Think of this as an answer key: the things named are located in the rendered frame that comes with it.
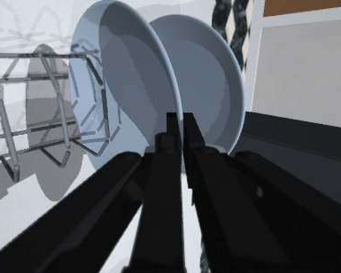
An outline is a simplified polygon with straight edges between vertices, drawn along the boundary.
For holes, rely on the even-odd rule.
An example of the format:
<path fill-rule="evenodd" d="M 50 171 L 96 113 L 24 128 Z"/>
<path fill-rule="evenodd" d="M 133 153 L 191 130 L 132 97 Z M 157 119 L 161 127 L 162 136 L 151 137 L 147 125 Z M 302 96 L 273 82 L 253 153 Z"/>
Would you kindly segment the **black wire dish rack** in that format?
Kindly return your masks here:
<path fill-rule="evenodd" d="M 43 80 L 49 80 L 50 79 L 54 88 L 56 90 L 58 90 L 59 86 L 58 86 L 57 80 L 69 79 L 69 75 L 54 76 L 46 58 L 63 58 L 63 59 L 86 59 L 92 73 L 95 75 L 95 77 L 97 79 L 97 82 L 99 83 L 100 86 L 103 85 L 103 82 L 102 82 L 100 76 L 98 75 L 97 70 L 93 66 L 90 58 L 87 57 L 85 54 L 60 54 L 60 55 L 58 55 L 58 54 L 42 54 L 42 53 L 22 53 L 22 54 L 0 53 L 0 58 L 41 58 L 41 61 L 45 67 L 47 74 L 48 74 L 48 76 L 44 76 L 44 77 L 0 78 L 0 82 L 43 81 Z M 110 138 L 110 132 L 109 132 L 109 123 L 108 123 L 106 95 L 105 95 L 104 89 L 101 90 L 101 94 L 102 94 L 103 112 L 104 112 L 104 120 L 105 120 L 105 137 L 108 139 L 108 138 Z M 85 145 L 76 141 L 76 140 L 81 139 L 79 136 L 75 137 L 75 138 L 70 138 L 70 141 L 69 141 L 67 125 L 72 125 L 72 124 L 76 124 L 76 123 L 75 123 L 75 121 L 66 122 L 65 109 L 64 109 L 63 98 L 62 98 L 61 93 L 57 94 L 57 99 L 58 99 L 58 108 L 59 108 L 60 119 L 61 119 L 60 124 L 50 125 L 50 126 L 46 126 L 46 127 L 40 127 L 40 128 L 36 128 L 36 129 L 27 129 L 27 130 L 21 130 L 21 131 L 17 131 L 17 132 L 11 132 L 7 113 L 6 113 L 5 107 L 4 107 L 4 101 L 0 98 L 0 117 L 1 117 L 1 121 L 3 123 L 3 127 L 4 127 L 4 134 L 0 135 L 0 138 L 6 137 L 7 144 L 9 146 L 9 150 L 10 150 L 10 153 L 0 155 L 0 160 L 3 162 L 4 167 L 6 168 L 11 179 L 13 180 L 13 182 L 17 183 L 19 181 L 19 165 L 15 165 L 13 167 L 13 171 L 12 171 L 11 167 L 9 166 L 8 162 L 5 159 L 6 157 L 11 156 L 12 162 L 18 163 L 19 159 L 18 159 L 17 154 L 21 154 L 21 153 L 25 153 L 25 152 L 32 152 L 32 151 L 40 149 L 59 168 L 64 168 L 66 163 L 67 163 L 67 160 L 69 158 L 70 152 L 69 151 L 66 152 L 65 157 L 64 157 L 62 164 L 61 164 L 51 154 L 49 154 L 44 148 L 50 147 L 53 145 L 57 145 L 57 144 L 65 144 L 66 149 L 70 149 L 71 148 L 70 142 L 74 142 L 75 144 L 79 145 L 81 148 L 83 148 L 87 152 L 91 153 L 95 157 L 97 157 L 97 156 L 99 157 L 99 156 L 101 156 L 101 154 L 105 150 L 105 147 L 109 144 L 109 141 L 106 140 L 105 143 L 103 144 L 103 146 L 101 147 L 100 151 L 98 153 L 95 153 L 92 150 L 90 150 L 88 147 L 86 147 Z M 36 146 L 33 148 L 29 148 L 29 149 L 25 149 L 25 150 L 21 150 L 21 151 L 16 152 L 16 148 L 15 148 L 15 144 L 14 144 L 12 136 L 17 136 L 17 135 L 21 135 L 21 134 L 30 133 L 30 132 L 36 132 L 36 131 L 45 130 L 45 129 L 53 129 L 53 128 L 58 128 L 58 127 L 62 127 L 65 140 L 55 142 L 55 143 L 51 143 L 51 144 L 40 145 L 40 146 Z"/>

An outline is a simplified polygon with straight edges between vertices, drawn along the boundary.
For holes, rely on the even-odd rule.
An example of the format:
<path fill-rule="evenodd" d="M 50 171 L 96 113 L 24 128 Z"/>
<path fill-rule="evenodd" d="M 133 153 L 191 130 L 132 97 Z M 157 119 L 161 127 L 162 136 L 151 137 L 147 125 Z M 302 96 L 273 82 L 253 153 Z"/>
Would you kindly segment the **light blue plate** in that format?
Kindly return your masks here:
<path fill-rule="evenodd" d="M 70 54 L 90 58 L 103 86 L 85 58 L 69 59 L 69 89 L 81 142 L 97 171 L 121 152 L 138 152 L 167 132 L 167 113 L 176 113 L 183 148 L 182 101 L 167 52 L 148 21 L 118 0 L 101 0 L 81 16 Z M 110 138 L 105 137 L 101 90 L 105 90 Z"/>
<path fill-rule="evenodd" d="M 182 112 L 193 113 L 206 144 L 230 154 L 244 125 L 245 88 L 233 51 L 204 21 L 171 14 L 149 23 L 174 69 Z"/>

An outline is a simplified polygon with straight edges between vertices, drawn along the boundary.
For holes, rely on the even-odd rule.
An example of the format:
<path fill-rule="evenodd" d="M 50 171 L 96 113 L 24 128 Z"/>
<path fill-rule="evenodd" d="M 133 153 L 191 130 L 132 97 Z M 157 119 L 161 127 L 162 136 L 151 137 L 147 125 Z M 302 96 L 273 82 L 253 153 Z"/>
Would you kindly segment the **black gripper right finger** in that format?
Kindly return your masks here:
<path fill-rule="evenodd" d="M 341 273 L 341 204 L 256 152 L 229 157 L 205 143 L 193 113 L 182 115 L 187 184 L 211 273 Z"/>

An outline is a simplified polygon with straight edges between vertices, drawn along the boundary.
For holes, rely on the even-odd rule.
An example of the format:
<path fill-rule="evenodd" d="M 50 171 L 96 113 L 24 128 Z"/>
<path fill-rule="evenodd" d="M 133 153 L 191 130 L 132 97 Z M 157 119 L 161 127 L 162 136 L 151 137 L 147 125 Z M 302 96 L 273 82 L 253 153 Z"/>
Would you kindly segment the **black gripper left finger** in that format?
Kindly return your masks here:
<path fill-rule="evenodd" d="M 176 113 L 143 157 L 115 155 L 0 249 L 0 273 L 99 273 L 142 204 L 121 273 L 187 273 Z"/>

